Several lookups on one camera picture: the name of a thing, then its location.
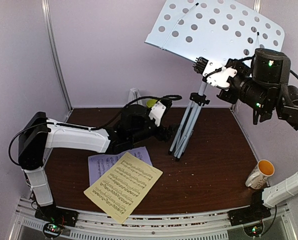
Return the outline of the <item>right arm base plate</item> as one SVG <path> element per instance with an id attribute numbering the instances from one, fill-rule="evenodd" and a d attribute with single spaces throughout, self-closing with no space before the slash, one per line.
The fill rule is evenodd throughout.
<path id="1" fill-rule="evenodd" d="M 250 205 L 228 211 L 231 226 L 243 225 L 271 216 L 271 210 L 263 205 Z"/>

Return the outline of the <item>light blue folding music stand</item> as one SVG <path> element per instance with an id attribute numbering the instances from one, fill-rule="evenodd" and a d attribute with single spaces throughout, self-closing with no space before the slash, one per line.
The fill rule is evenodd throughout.
<path id="1" fill-rule="evenodd" d="M 203 57 L 226 65 L 229 59 L 252 56 L 257 48 L 281 51 L 283 28 L 234 0 L 168 0 L 145 42 L 192 62 Z M 202 81 L 180 122 L 169 153 L 184 154 L 203 106 L 209 103 Z"/>

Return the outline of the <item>purple sheet music page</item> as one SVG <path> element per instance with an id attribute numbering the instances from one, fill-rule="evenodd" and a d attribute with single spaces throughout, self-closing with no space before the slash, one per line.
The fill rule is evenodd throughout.
<path id="1" fill-rule="evenodd" d="M 152 166 L 152 162 L 145 146 L 123 151 L 119 154 L 97 154 L 88 157 L 89 185 L 96 182 L 106 171 L 108 171 L 125 154 L 130 153 L 134 157 Z"/>

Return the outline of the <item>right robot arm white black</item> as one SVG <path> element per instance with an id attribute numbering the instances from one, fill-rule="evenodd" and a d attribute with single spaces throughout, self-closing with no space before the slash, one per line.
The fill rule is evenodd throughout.
<path id="1" fill-rule="evenodd" d="M 249 57 L 229 59 L 226 70 L 233 75 L 227 78 L 229 86 L 220 91 L 217 97 L 235 104 L 241 101 L 253 109 L 252 120 L 256 125 L 272 117 L 276 111 L 280 120 L 286 121 L 298 131 L 298 88 L 289 85 L 291 60 L 282 52 L 257 48 Z M 248 176 L 245 185 L 256 191 L 252 194 L 247 207 L 228 212 L 232 225 L 257 221 L 271 216 L 271 209 L 280 202 L 298 194 L 298 171 L 271 187 L 265 187 L 274 167 L 267 160 L 260 160 Z"/>

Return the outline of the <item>white mug orange inside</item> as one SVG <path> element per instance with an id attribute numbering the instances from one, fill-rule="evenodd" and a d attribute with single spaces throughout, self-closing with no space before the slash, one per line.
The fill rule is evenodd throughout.
<path id="1" fill-rule="evenodd" d="M 261 159 L 247 177 L 245 186 L 254 190 L 260 190 L 266 185 L 268 178 L 273 176 L 274 173 L 274 165 L 269 160 Z"/>

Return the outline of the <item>aluminium corner post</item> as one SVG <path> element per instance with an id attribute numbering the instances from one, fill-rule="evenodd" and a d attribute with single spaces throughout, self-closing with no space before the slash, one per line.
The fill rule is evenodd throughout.
<path id="1" fill-rule="evenodd" d="M 55 40 L 55 34 L 54 34 L 54 30 L 53 30 L 52 16 L 51 16 L 51 11 L 50 11 L 50 1 L 42 0 L 41 7 L 42 7 L 42 13 L 43 13 L 45 26 L 46 26 L 46 30 L 47 30 L 53 66 L 55 69 L 57 81 L 59 83 L 60 91 L 61 91 L 63 100 L 65 102 L 66 108 L 67 108 L 68 113 L 66 116 L 68 118 L 70 116 L 70 114 L 72 113 L 72 111 L 74 110 L 74 108 L 72 106 L 72 103 L 71 103 L 71 100 L 69 97 L 69 93 L 68 93 L 67 86 L 65 83 L 63 71 L 61 68 L 61 63 L 60 63 L 56 40 Z"/>
<path id="2" fill-rule="evenodd" d="M 252 9 L 257 13 L 260 13 L 262 10 L 262 0 L 253 0 Z"/>

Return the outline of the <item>white metronome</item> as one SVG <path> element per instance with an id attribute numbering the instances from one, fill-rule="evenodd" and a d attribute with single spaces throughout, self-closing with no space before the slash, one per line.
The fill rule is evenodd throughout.
<path id="1" fill-rule="evenodd" d="M 128 93 L 128 102 L 132 105 L 143 105 L 143 101 L 140 99 L 140 91 L 138 88 L 131 88 Z"/>

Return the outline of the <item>left aluminium corner post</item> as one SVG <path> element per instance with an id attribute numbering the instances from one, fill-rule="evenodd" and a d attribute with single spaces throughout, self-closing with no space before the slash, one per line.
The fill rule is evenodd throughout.
<path id="1" fill-rule="evenodd" d="M 43 13 L 45 26 L 46 26 L 46 30 L 47 30 L 53 66 L 55 69 L 57 81 L 59 83 L 60 91 L 61 91 L 63 100 L 65 102 L 66 108 L 67 108 L 68 113 L 66 116 L 68 118 L 70 116 L 70 114 L 72 113 L 72 111 L 74 110 L 74 108 L 72 106 L 72 103 L 71 103 L 71 100 L 69 97 L 69 93 L 68 93 L 67 86 L 65 83 L 63 71 L 61 68 L 61 63 L 60 63 L 56 40 L 55 40 L 55 34 L 54 34 L 54 30 L 53 30 L 52 16 L 51 16 L 51 11 L 50 11 L 50 1 L 42 0 L 41 7 L 42 7 L 42 13 Z"/>

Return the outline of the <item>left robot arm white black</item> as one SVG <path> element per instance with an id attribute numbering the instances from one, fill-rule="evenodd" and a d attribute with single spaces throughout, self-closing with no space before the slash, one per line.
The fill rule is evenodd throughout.
<path id="1" fill-rule="evenodd" d="M 39 111 L 12 138 L 18 141 L 18 157 L 17 160 L 11 157 L 10 161 L 24 171 L 37 209 L 46 220 L 56 222 L 64 213 L 56 206 L 47 180 L 43 161 L 45 149 L 68 148 L 119 154 L 151 137 L 167 142 L 175 128 L 163 126 L 162 119 L 172 103 L 182 97 L 171 94 L 151 98 L 156 101 L 153 107 L 147 108 L 132 100 L 111 120 L 98 127 L 60 122 Z"/>

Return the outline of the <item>yellow sheet music page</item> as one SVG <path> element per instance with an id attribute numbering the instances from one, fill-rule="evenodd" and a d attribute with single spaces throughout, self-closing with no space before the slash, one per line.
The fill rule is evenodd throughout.
<path id="1" fill-rule="evenodd" d="M 83 193 L 118 224 L 123 224 L 162 174 L 126 152 Z"/>

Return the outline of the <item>right aluminium corner post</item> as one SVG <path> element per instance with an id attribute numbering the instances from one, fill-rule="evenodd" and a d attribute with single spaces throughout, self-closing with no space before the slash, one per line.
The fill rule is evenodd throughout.
<path id="1" fill-rule="evenodd" d="M 262 0 L 253 0 L 252 9 L 257 13 L 260 13 L 262 10 Z"/>

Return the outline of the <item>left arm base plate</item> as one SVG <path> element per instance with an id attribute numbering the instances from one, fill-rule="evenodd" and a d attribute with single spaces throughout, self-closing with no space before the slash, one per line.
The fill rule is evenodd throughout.
<path id="1" fill-rule="evenodd" d="M 34 217 L 46 222 L 75 227 L 79 213 L 75 210 L 63 209 L 53 205 L 40 207 Z"/>

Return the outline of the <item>green plastic bowl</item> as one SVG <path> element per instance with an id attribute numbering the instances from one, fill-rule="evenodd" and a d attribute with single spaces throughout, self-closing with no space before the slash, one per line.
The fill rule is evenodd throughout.
<path id="1" fill-rule="evenodd" d="M 146 107 L 147 108 L 152 108 L 156 104 L 157 100 L 156 99 L 149 99 L 146 101 Z"/>

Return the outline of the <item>front aluminium frame rail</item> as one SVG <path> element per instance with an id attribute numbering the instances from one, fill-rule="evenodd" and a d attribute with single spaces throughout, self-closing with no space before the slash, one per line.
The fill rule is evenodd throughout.
<path id="1" fill-rule="evenodd" d="M 297 240 L 286 203 L 271 216 L 231 225 L 228 210 L 166 215 L 131 215 L 123 224 L 105 213 L 79 210 L 75 226 L 66 226 L 59 240 L 252 240 L 252 228 L 264 225 L 261 240 Z"/>

